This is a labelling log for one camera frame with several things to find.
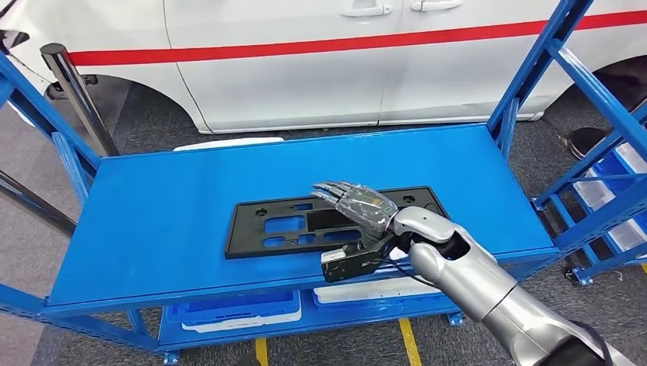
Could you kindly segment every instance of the cable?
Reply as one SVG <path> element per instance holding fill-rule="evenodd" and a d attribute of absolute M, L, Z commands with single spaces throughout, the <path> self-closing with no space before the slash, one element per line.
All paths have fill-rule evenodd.
<path fill-rule="evenodd" d="M 405 271 L 404 269 L 402 269 L 402 267 L 400 267 L 400 265 L 399 265 L 396 261 L 393 261 L 393 260 L 390 260 L 390 259 L 386 259 L 386 258 L 382 258 L 382 259 L 377 259 L 377 260 L 372 261 L 372 262 L 388 263 L 388 264 L 390 264 L 390 265 L 393 265 L 393 266 L 395 267 L 395 269 L 397 269 L 398 271 L 402 272 L 402 274 L 403 274 L 403 275 L 405 275 L 405 276 L 407 276 L 407 277 L 409 277 L 409 278 L 413 278 L 415 281 L 418 281 L 418 282 L 420 282 L 421 284 L 425 284 L 425 285 L 427 285 L 427 286 L 429 286 L 429 287 L 437 288 L 437 287 L 436 287 L 436 286 L 434 286 L 431 282 L 427 282 L 427 281 L 425 281 L 425 280 L 421 280 L 421 279 L 419 279 L 418 277 L 416 277 L 416 276 L 414 276 L 414 275 L 412 275 L 412 274 L 407 273 L 407 271 Z"/>
<path fill-rule="evenodd" d="M 591 335 L 591 338 L 593 338 L 593 340 L 597 342 L 598 345 L 600 346 L 600 350 L 602 351 L 602 358 L 604 359 L 604 366 L 613 366 L 613 360 L 611 359 L 611 352 L 609 352 L 609 347 L 607 347 L 607 343 L 604 341 L 604 339 L 602 339 L 602 336 L 600 335 L 600 333 L 598 333 L 597 330 L 595 330 L 592 326 L 589 326 L 588 324 L 577 322 L 575 320 L 569 320 L 569 322 L 586 330 L 588 334 Z"/>

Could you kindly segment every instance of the car door handle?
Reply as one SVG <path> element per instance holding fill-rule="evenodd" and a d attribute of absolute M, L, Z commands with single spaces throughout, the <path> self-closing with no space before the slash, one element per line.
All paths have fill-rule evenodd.
<path fill-rule="evenodd" d="M 393 10 L 390 5 L 377 5 L 370 8 L 349 8 L 342 11 L 340 14 L 344 17 L 376 17 L 379 15 L 389 14 Z"/>
<path fill-rule="evenodd" d="M 443 10 L 451 9 L 457 6 L 461 6 L 463 0 L 441 0 L 439 2 L 428 2 L 425 0 L 418 0 L 411 2 L 411 10 L 413 11 L 434 11 L 434 10 Z"/>

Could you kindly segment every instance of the silver pole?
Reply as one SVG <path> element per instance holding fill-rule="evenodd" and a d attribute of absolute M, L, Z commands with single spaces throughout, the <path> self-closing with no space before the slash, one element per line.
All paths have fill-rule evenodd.
<path fill-rule="evenodd" d="M 76 223 L 47 201 L 30 191 L 0 170 L 0 195 L 4 195 L 16 207 L 36 217 L 68 238 L 74 233 Z"/>
<path fill-rule="evenodd" d="M 47 66 L 52 70 L 56 80 L 63 88 L 74 110 L 81 118 L 92 139 L 98 144 L 99 155 L 119 155 L 119 150 L 114 144 L 103 120 L 99 117 L 95 104 L 92 103 L 90 94 L 85 88 L 85 81 L 76 71 L 76 67 L 69 61 L 69 54 L 62 44 L 50 43 L 40 48 L 40 53 Z"/>

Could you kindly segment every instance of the red stripe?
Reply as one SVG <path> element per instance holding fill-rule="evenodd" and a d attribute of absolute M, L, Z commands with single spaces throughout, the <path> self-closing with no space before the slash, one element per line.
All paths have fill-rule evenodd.
<path fill-rule="evenodd" d="M 576 29 L 616 27 L 647 23 L 647 11 L 590 15 Z M 337 40 L 308 40 L 304 42 L 251 44 L 246 46 L 181 48 L 173 50 L 110 50 L 72 52 L 76 66 L 131 65 L 141 63 L 179 63 L 209 59 L 240 59 L 260 56 L 296 55 L 371 48 L 402 47 L 417 44 L 460 42 L 539 34 L 546 21 L 487 25 L 427 32 L 387 34 L 383 36 L 340 38 Z"/>

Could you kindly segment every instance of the gray floor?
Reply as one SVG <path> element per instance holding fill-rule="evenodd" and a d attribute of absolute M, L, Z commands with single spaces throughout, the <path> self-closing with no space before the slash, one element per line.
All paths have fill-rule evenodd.
<path fill-rule="evenodd" d="M 183 111 L 139 85 L 129 89 L 108 80 L 100 86 L 112 88 L 110 93 L 102 92 L 102 97 L 96 101 L 109 127 L 114 129 L 116 143 L 125 153 L 168 150 L 189 143 L 239 137 L 198 135 Z M 627 92 L 629 87 L 620 83 L 614 90 Z M 629 105 L 633 103 L 631 96 L 635 93 L 627 94 L 620 97 Z M 73 117 L 65 103 L 56 102 L 56 106 L 67 117 Z M 75 217 L 78 206 L 53 147 L 30 127 L 16 120 L 12 111 L 2 110 L 0 116 L 3 130 L 0 145 L 5 152 L 0 156 L 0 169 Z M 604 127 L 606 123 L 574 91 L 567 92 L 541 121 L 518 124 L 510 165 L 527 195 L 538 194 L 575 162 L 562 141 L 570 130 L 583 126 Z M 363 130 L 374 129 L 285 131 L 255 133 L 253 136 L 294 139 Z M 35 294 L 45 294 L 65 251 L 65 240 L 28 217 L 15 213 L 14 208 L 3 201 L 0 201 L 0 237 L 3 238 L 0 244 L 0 281 Z M 562 277 L 560 270 L 563 265 L 558 263 L 547 268 L 523 286 L 568 318 L 590 323 L 634 362 L 647 365 L 647 357 L 644 356 L 647 348 L 647 303 L 642 295 L 647 275 L 642 269 L 622 268 L 598 276 L 590 287 L 576 287 Z M 159 318 L 159 311 L 148 311 L 146 317 L 153 325 Z M 120 314 L 107 314 L 106 318 L 116 323 L 124 321 Z M 449 328 L 441 316 L 412 319 L 411 324 L 425 365 L 511 364 L 498 344 L 479 325 L 468 322 L 462 328 Z M 159 364 L 156 357 L 54 329 L 45 329 L 40 336 L 41 330 L 41 327 L 30 323 L 0 318 L 0 364 L 25 366 L 30 364 L 34 353 L 31 362 L 34 366 Z M 252 342 L 197 348 L 182 353 L 182 364 L 228 366 L 249 352 L 253 352 Z M 276 337 L 268 339 L 268 353 L 269 363 L 281 366 L 408 364 L 397 322 Z"/>

